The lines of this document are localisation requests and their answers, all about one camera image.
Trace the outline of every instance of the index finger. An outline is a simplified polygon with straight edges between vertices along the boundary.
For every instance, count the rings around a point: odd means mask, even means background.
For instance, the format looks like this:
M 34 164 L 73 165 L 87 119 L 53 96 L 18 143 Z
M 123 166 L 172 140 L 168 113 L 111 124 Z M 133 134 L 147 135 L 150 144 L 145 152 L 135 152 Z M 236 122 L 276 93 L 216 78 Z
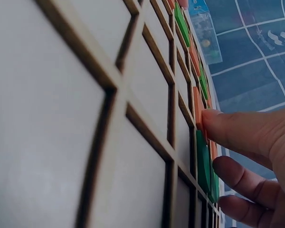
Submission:
M 233 150 L 261 154 L 268 158 L 270 145 L 262 134 L 272 121 L 269 113 L 224 114 L 217 110 L 204 110 L 203 125 L 210 139 Z

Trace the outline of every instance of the orange tile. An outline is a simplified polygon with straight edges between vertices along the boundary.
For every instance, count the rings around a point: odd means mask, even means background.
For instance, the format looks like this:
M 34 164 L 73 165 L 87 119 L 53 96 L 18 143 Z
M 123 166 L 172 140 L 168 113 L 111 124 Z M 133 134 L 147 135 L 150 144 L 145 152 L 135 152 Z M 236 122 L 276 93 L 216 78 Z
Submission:
M 199 57 L 198 57 L 198 53 L 197 50 L 195 49 L 195 45 L 192 39 L 192 36 L 190 35 L 190 47 L 189 47 L 189 54 L 191 56 L 196 74 L 198 75 L 198 77 L 200 77 L 200 64 L 199 64 Z
M 218 157 L 218 148 L 215 142 L 210 141 L 210 148 L 211 148 L 211 158 L 212 160 Z
M 168 0 L 168 3 L 171 7 L 171 10 L 173 10 L 175 8 L 175 0 Z
M 195 114 L 196 127 L 198 128 L 198 130 L 201 130 L 204 133 L 205 139 L 207 141 L 208 140 L 207 133 L 204 130 L 203 120 L 201 116 L 201 112 L 205 109 L 204 104 L 201 99 L 199 89 L 194 86 L 192 90 L 193 90 L 193 98 L 194 98 L 194 114 Z
M 208 100 L 207 100 L 207 107 L 208 108 L 213 108 L 212 107 L 212 100 L 211 100 L 211 96 L 210 96 L 209 87 L 208 87 L 208 94 L 209 94 L 209 96 L 208 96 Z

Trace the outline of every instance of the finger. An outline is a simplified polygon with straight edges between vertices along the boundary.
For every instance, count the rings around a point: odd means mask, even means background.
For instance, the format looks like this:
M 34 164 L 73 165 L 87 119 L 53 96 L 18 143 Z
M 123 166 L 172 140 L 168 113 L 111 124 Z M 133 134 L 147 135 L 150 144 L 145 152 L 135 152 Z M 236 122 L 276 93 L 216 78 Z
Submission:
M 275 208 L 275 200 L 281 189 L 278 182 L 260 177 L 230 157 L 216 158 L 213 168 L 216 174 L 239 194 L 266 208 Z
M 273 212 L 260 205 L 237 196 L 223 196 L 218 204 L 226 215 L 238 222 L 256 228 L 270 227 Z
M 272 217 L 271 227 L 283 228 L 285 227 L 285 194 L 281 191 L 281 194 L 276 199 L 275 212 Z
M 269 157 L 269 150 L 284 133 L 285 113 L 233 113 L 203 111 L 203 124 L 210 139 L 233 151 Z
M 177 0 L 179 5 L 185 9 L 188 9 L 188 0 Z

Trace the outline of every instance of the grid slot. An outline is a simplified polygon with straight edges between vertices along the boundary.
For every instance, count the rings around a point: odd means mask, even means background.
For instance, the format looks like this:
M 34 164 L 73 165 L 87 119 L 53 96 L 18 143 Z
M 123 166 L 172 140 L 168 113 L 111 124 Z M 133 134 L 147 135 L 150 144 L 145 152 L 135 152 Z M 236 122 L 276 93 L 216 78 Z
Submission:
M 190 189 L 179 177 L 177 181 L 175 224 L 176 228 L 188 228 L 190 219 Z
M 206 213 L 205 213 L 205 202 L 199 197 L 196 204 L 196 228 L 204 228 L 206 226 Z
M 186 61 L 186 54 L 185 54 L 184 49 L 182 48 L 182 45 L 181 45 L 181 42 L 180 42 L 180 39 L 179 39 L 178 35 L 175 36 L 175 41 L 176 41 L 176 47 L 177 47 L 177 49 L 178 49 L 178 51 L 180 53 L 181 59 L 185 63 L 185 61 Z
M 161 69 L 142 38 L 136 56 L 131 89 L 160 131 L 167 136 L 169 87 Z
M 73 226 L 104 98 L 35 2 L 0 1 L 0 227 Z
M 214 218 L 213 227 L 214 227 L 214 228 L 217 228 L 217 224 L 218 224 L 217 219 L 218 219 L 218 217 L 217 217 L 216 214 L 214 214 L 214 215 L 213 215 L 213 218 Z
M 169 17 L 169 14 L 168 14 L 168 12 L 167 12 L 167 10 L 166 10 L 166 8 L 165 8 L 165 6 L 164 6 L 162 0 L 155 0 L 155 1 L 156 1 L 157 5 L 159 6 L 160 11 L 161 11 L 162 14 L 163 14 L 163 17 L 165 18 L 166 23 L 169 25 L 169 18 L 170 18 L 170 17 Z
M 213 228 L 213 217 L 214 217 L 213 209 L 211 207 L 208 207 L 208 210 L 209 210 L 208 227 Z
M 161 51 L 163 59 L 168 64 L 170 62 L 170 42 L 151 4 L 149 4 L 146 12 L 146 23 L 150 28 L 150 33 L 154 37 L 159 50 Z
M 193 74 L 193 71 L 194 69 L 192 68 L 192 66 L 191 66 L 191 71 L 190 71 L 190 78 L 191 78 L 191 85 L 192 86 L 197 86 L 197 83 L 196 83 L 196 81 L 195 81 L 195 77 L 194 77 L 194 74 Z
M 188 83 L 178 61 L 176 63 L 176 82 L 178 89 L 180 90 L 181 97 L 184 99 L 187 107 L 189 107 Z
M 190 170 L 190 129 L 180 108 L 177 110 L 177 154 Z
M 199 79 L 198 77 L 196 76 L 196 72 L 195 72 L 195 69 L 194 69 L 194 66 L 192 64 L 192 61 L 191 61 L 191 71 L 190 71 L 190 76 L 191 76 L 191 82 L 192 82 L 192 86 L 196 86 L 196 87 L 199 87 Z
M 116 150 L 110 207 L 98 216 L 105 219 L 108 227 L 161 227 L 165 161 L 126 117 Z
M 70 0 L 70 2 L 110 60 L 115 62 L 131 20 L 131 14 L 124 2 L 120 0 Z

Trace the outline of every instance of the white printed symbol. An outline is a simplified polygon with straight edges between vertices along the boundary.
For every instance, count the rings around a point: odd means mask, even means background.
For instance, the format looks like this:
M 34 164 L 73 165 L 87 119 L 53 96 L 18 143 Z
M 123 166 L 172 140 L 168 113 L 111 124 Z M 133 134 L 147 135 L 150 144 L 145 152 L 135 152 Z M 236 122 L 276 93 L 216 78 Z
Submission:
M 283 41 L 281 41 L 277 35 L 273 34 L 271 30 L 268 31 L 268 36 L 275 42 L 276 45 L 283 46 Z M 285 39 L 285 32 L 281 32 L 280 36 Z
M 273 34 L 271 32 L 271 30 L 268 31 L 268 36 L 269 36 L 269 38 L 271 38 L 275 42 L 276 45 L 283 46 L 283 42 L 280 41 L 279 37 L 277 35 Z
M 280 36 L 285 39 L 285 32 L 281 32 Z

